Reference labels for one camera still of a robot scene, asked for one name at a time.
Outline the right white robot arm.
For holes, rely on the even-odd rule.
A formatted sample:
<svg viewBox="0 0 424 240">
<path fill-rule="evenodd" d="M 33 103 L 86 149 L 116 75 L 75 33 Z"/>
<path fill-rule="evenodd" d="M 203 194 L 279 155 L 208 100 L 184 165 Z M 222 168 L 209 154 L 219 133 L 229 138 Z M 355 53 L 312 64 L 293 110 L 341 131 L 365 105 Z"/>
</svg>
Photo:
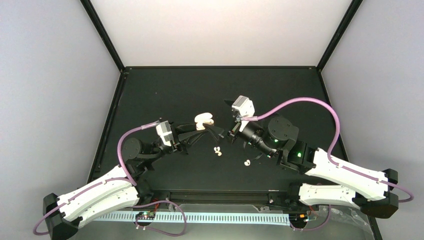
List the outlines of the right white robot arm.
<svg viewBox="0 0 424 240">
<path fill-rule="evenodd" d="M 298 127 L 278 115 L 277 107 L 256 116 L 254 104 L 246 96 L 229 100 L 227 104 L 234 118 L 227 134 L 231 141 L 242 139 L 261 154 L 277 158 L 282 167 L 330 181 L 329 185 L 295 185 L 284 196 L 290 209 L 302 205 L 338 205 L 380 219 L 390 218 L 399 209 L 399 197 L 393 193 L 398 184 L 397 171 L 367 169 L 334 157 L 331 149 L 298 140 Z"/>
</svg>

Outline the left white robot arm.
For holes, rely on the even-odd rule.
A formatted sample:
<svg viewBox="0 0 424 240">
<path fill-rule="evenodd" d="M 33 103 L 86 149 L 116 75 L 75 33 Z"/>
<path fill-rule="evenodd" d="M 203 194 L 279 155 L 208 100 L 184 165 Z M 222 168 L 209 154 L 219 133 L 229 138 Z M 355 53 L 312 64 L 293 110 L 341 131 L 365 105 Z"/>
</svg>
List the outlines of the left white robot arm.
<svg viewBox="0 0 424 240">
<path fill-rule="evenodd" d="M 180 125 L 156 121 L 127 131 L 118 141 L 119 164 L 112 170 L 74 191 L 43 198 L 45 234 L 52 240 L 68 240 L 105 214 L 153 205 L 154 193 L 141 176 L 153 170 L 153 163 L 160 158 L 186 152 L 213 126 L 212 120 Z"/>
</svg>

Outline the white square charging case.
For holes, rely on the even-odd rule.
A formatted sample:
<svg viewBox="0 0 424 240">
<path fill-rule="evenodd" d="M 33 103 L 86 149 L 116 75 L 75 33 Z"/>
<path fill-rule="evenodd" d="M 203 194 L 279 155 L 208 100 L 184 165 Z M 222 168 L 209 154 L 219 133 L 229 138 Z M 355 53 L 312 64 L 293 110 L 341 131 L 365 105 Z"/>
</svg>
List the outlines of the white square charging case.
<svg viewBox="0 0 424 240">
<path fill-rule="evenodd" d="M 205 125 L 213 126 L 215 124 L 215 121 L 213 120 L 213 115 L 210 112 L 198 114 L 194 118 L 194 122 L 197 131 L 205 130 Z"/>
</svg>

